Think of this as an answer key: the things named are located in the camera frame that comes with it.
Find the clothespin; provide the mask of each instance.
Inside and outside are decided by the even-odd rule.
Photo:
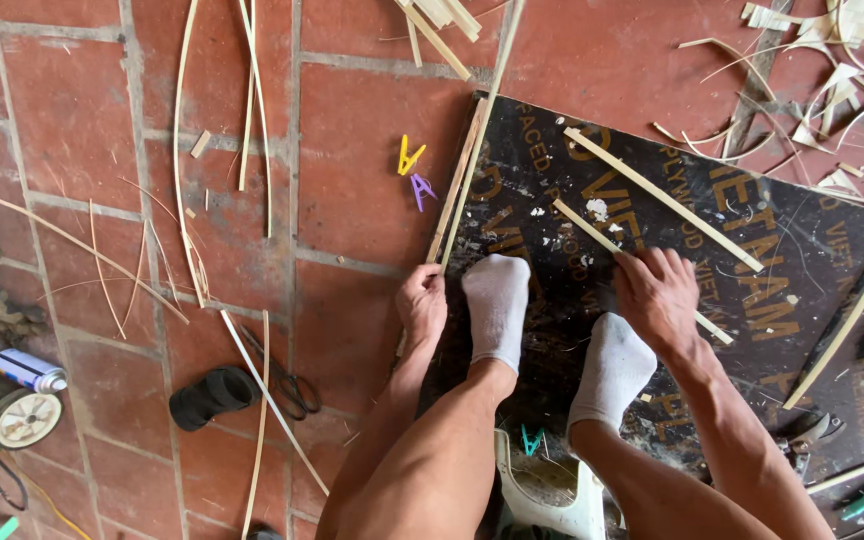
[[[526,456],[531,457],[536,452],[536,448],[539,448],[539,443],[543,441],[543,434],[545,432],[546,428],[540,427],[538,433],[536,433],[534,438],[530,441],[529,434],[525,432],[525,423],[522,423],[522,446],[525,447]]]
[[[429,185],[429,180],[419,176],[418,174],[412,175],[412,190],[415,192],[415,202],[418,203],[419,212],[423,211],[423,193],[428,193],[433,199],[437,201],[439,200],[439,197],[436,197],[435,193],[432,192],[432,186]]]
[[[426,145],[423,144],[418,147],[418,150],[409,157],[405,152],[409,148],[409,136],[402,135],[402,146],[398,150],[398,174],[405,176],[409,169],[412,168],[416,164],[416,161],[419,159],[419,156],[426,151]]]

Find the spray can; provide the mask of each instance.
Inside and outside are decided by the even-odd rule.
[[[55,394],[67,387],[65,369],[16,349],[0,352],[0,375],[39,394]]]

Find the black scissors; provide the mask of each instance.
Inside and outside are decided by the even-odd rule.
[[[256,335],[241,324],[239,330],[242,331],[248,344],[258,354],[258,358],[263,358],[265,351],[259,345]],[[278,401],[276,404],[289,418],[295,422],[302,422],[306,420],[309,414],[315,414],[322,410],[322,400],[319,399],[319,393],[315,391],[315,388],[305,377],[289,374],[271,355],[269,355],[269,370],[269,374],[275,378],[275,386],[271,387],[270,391],[278,391],[288,400],[288,404],[285,406],[282,406],[282,403],[278,403]]]

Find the wheel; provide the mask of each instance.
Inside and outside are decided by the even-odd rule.
[[[15,390],[0,399],[0,448],[29,448],[52,432],[62,414],[63,403],[56,396]]]

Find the yellow wire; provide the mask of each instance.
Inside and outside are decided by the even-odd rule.
[[[82,529],[79,528],[79,526],[76,523],[72,522],[72,520],[66,518],[66,515],[63,514],[59,510],[59,508],[56,506],[56,504],[52,501],[52,497],[49,497],[49,494],[46,493],[44,489],[42,489],[41,485],[38,485],[35,480],[31,479],[29,474],[25,473],[25,471],[23,471],[21,468],[19,468],[18,463],[16,463],[16,460],[11,459],[9,461],[12,462],[12,466],[15,467],[15,470],[18,471],[18,473],[20,475],[22,475],[22,477],[24,477],[25,480],[32,487],[37,489],[38,492],[42,494],[42,497],[45,498],[45,502],[49,504],[49,507],[52,507],[52,511],[55,513],[56,516],[58,516],[58,519],[62,520],[67,526],[69,526],[69,529],[78,533],[78,535],[81,536],[82,538],[84,538],[85,540],[92,540],[92,538],[90,537],[89,534],[86,534]]]

